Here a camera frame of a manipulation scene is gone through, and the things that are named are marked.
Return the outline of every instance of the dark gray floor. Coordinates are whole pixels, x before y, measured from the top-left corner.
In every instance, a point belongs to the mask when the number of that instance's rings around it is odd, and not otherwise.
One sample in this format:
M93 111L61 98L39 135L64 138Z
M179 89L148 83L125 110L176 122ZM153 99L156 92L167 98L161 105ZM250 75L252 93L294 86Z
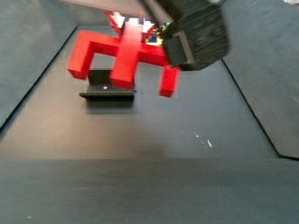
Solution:
M1 161L0 222L296 224L283 159Z
M299 9L282 0L228 0L223 9L228 69L279 154L299 158Z
M0 128L76 23L48 0L0 0Z
M76 35L0 135L0 158L276 158L222 62L181 73L172 99L157 95L161 68L140 64L132 107L87 104L88 83L65 69Z

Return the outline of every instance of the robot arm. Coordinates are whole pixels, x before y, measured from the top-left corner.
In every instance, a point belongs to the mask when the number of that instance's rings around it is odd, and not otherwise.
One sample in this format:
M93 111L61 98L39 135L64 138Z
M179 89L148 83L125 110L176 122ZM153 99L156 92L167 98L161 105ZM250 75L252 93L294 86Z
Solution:
M132 15L135 17L148 18L148 13L144 10L139 0L63 0L64 2L81 4L92 8L99 8L105 11L117 11L121 14ZM153 1L148 1L155 14L160 21L172 22L171 17L164 11L163 7Z

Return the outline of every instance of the red block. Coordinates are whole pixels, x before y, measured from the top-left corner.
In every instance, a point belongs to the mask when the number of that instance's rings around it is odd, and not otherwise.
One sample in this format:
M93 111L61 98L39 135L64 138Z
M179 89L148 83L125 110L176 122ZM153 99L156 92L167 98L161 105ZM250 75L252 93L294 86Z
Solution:
M119 88L133 88L140 45L141 25L125 23L115 66L109 75L112 85Z
M177 81L179 68L169 68L164 66L163 68L163 79L160 85L160 96L171 97L173 91L176 89L176 81Z
M171 97L176 88L179 69L168 67L164 49L141 43L141 26L125 23L120 38L89 31L80 31L69 57L68 70L73 78L85 80L95 53L116 57L111 82L131 89L135 83L137 61L163 67L160 95Z

